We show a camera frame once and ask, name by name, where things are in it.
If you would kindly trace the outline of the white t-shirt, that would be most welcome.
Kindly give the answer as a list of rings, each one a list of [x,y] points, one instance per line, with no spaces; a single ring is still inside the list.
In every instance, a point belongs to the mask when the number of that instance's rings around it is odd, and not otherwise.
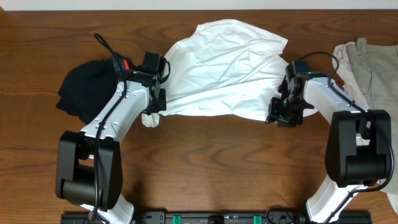
[[[161,116],[233,114],[265,121],[271,98],[285,77],[281,57],[288,40],[235,19],[197,26],[165,54],[171,73],[162,84],[167,109],[142,115],[156,127]]]

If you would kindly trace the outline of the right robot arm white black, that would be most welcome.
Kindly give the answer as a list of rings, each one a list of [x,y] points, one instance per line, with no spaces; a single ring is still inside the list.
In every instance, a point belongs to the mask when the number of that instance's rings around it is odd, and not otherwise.
[[[392,180],[395,163],[391,117],[352,100],[322,72],[292,72],[278,87],[266,121],[294,128],[308,110],[329,122],[325,153],[327,176],[305,204],[299,223],[332,223],[360,193],[376,192]]]

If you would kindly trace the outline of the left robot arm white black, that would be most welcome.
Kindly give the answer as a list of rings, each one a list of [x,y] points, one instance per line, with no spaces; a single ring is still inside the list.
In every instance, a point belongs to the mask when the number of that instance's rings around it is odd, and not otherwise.
[[[55,194],[89,211],[88,223],[131,223],[134,206],[121,193],[121,143],[142,113],[166,109],[164,72],[128,70],[104,108],[58,142]]]

